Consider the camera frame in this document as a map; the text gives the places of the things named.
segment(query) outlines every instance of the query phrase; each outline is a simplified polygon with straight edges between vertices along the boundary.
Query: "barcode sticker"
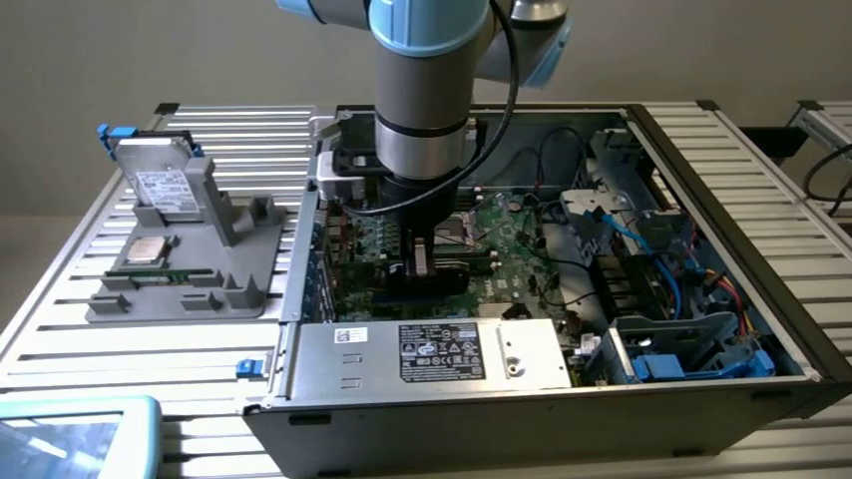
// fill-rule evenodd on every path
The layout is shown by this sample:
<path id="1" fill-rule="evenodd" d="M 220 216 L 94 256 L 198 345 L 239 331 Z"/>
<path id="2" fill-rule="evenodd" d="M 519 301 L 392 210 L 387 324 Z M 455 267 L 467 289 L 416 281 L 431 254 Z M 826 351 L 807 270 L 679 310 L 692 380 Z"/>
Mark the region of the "barcode sticker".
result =
<path id="1" fill-rule="evenodd" d="M 151 206 L 162 214 L 198 213 L 199 204 L 190 188 L 184 172 L 139 172 L 139 184 L 148 195 Z"/>

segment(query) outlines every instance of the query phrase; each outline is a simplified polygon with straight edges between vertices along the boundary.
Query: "motherboard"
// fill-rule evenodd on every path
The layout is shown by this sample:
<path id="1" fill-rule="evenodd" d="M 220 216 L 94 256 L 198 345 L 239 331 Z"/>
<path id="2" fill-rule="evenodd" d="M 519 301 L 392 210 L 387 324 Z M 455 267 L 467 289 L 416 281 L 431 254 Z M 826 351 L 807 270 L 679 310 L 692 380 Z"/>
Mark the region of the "motherboard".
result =
<path id="1" fill-rule="evenodd" d="M 384 217 L 328 216 L 328 257 L 338 321 L 455 317 L 552 318 L 566 312 L 556 271 L 524 237 L 534 205 L 510 192 L 479 196 L 435 229 L 435 261 L 464 262 L 467 292 L 400 298 L 384 291 L 384 274 L 400 262 L 400 231 Z"/>

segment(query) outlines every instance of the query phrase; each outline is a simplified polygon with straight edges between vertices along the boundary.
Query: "tablet screen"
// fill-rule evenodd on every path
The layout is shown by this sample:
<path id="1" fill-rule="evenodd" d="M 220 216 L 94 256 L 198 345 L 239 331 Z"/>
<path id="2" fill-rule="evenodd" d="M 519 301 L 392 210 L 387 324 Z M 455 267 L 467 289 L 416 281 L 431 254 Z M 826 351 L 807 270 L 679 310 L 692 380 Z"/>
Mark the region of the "tablet screen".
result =
<path id="1" fill-rule="evenodd" d="M 0 420 L 4 477 L 96 479 L 120 421 L 122 414 Z"/>

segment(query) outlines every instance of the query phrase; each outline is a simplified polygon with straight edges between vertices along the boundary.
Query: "teal tablet frame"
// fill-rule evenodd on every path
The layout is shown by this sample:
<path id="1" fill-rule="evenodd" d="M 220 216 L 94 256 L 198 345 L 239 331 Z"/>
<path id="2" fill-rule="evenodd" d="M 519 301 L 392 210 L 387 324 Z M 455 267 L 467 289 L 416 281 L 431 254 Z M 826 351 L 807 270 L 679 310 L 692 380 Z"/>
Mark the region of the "teal tablet frame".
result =
<path id="1" fill-rule="evenodd" d="M 154 479 L 160 466 L 160 403 L 151 396 L 3 402 L 0 420 L 122 414 L 99 479 Z"/>

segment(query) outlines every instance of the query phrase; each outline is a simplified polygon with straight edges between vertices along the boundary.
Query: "gray wall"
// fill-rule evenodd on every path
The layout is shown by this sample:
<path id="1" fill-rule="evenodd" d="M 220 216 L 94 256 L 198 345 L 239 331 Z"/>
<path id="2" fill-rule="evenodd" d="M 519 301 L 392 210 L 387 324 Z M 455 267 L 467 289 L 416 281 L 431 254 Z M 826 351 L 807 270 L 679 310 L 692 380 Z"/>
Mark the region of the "gray wall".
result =
<path id="1" fill-rule="evenodd" d="M 527 100 L 712 98 L 783 122 L 803 98 L 852 99 L 850 0 L 582 0 L 550 88 Z M 112 167 L 100 122 L 163 101 L 370 102 L 374 40 L 274 0 L 3 0 L 0 215 L 75 215 Z M 504 87 L 480 83 L 479 100 Z"/>

